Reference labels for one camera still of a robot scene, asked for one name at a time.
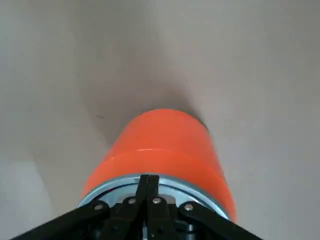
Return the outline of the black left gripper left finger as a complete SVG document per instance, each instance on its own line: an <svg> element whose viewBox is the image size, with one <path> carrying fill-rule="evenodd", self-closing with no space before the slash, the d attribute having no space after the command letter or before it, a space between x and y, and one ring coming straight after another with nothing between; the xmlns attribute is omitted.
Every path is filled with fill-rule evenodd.
<svg viewBox="0 0 320 240"><path fill-rule="evenodd" d="M15 240L136 240L143 231L149 175L141 175L135 195L109 206L93 199L72 211L39 225Z"/></svg>

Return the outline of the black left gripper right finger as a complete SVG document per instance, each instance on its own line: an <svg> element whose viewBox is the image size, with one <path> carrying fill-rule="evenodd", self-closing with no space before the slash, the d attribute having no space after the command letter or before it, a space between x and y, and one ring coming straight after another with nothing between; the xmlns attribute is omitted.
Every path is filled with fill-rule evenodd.
<svg viewBox="0 0 320 240"><path fill-rule="evenodd" d="M197 202L177 207L159 196L158 175L148 175L149 240L259 240L260 237Z"/></svg>

